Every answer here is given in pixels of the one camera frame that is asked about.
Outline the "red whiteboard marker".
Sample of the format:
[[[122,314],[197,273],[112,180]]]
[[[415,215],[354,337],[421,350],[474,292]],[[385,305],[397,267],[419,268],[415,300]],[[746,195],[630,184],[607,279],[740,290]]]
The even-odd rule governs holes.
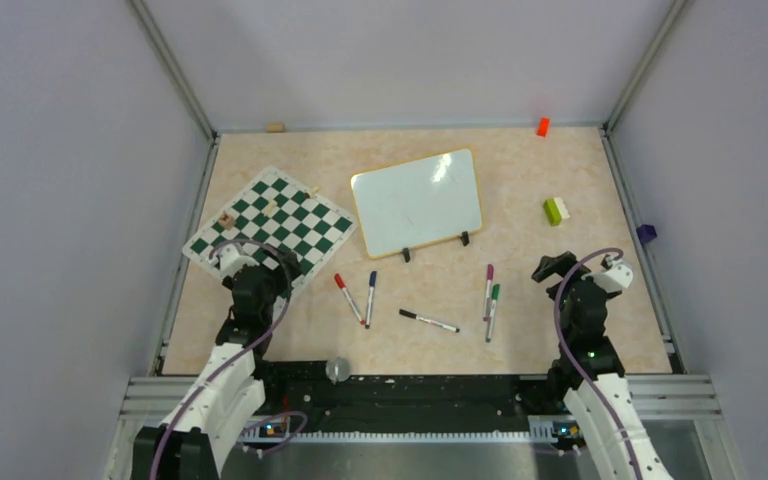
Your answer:
[[[347,285],[345,284],[344,280],[342,279],[342,276],[339,273],[335,273],[334,274],[334,280],[335,280],[338,288],[340,289],[340,291],[344,295],[346,301],[348,302],[348,305],[349,305],[349,307],[350,307],[354,317],[358,320],[358,322],[361,325],[365,326],[366,325],[365,319],[364,319],[362,313],[360,312],[360,309],[359,309],[358,305],[356,304],[355,300],[351,296],[351,294],[350,294],[350,292],[349,292],[349,290],[347,288]]]

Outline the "yellow framed whiteboard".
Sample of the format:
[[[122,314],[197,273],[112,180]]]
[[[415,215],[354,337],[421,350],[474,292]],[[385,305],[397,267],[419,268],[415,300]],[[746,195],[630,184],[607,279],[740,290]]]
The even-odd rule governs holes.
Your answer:
[[[371,258],[470,236],[484,227],[469,148],[357,173],[349,184]]]

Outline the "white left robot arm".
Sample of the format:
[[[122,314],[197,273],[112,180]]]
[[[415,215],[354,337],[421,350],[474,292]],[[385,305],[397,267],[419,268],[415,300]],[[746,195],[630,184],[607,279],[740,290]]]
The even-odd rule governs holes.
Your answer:
[[[232,304],[202,372],[182,400],[157,426],[137,433],[131,476],[134,479],[217,479],[249,420],[279,404],[280,386],[254,376],[256,362],[269,344],[289,302],[292,283],[302,275],[297,256],[268,253],[274,267],[257,264],[226,246],[218,255],[224,265],[223,286]]]

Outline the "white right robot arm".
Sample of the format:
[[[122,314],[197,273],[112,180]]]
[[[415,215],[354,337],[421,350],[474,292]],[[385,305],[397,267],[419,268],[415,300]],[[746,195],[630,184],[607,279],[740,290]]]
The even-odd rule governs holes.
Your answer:
[[[609,247],[583,259],[544,256],[531,277],[540,283],[552,275],[561,278],[547,290],[560,356],[547,376],[549,404],[574,417],[601,478],[670,478],[606,334],[607,304],[631,286],[632,267],[621,249]]]

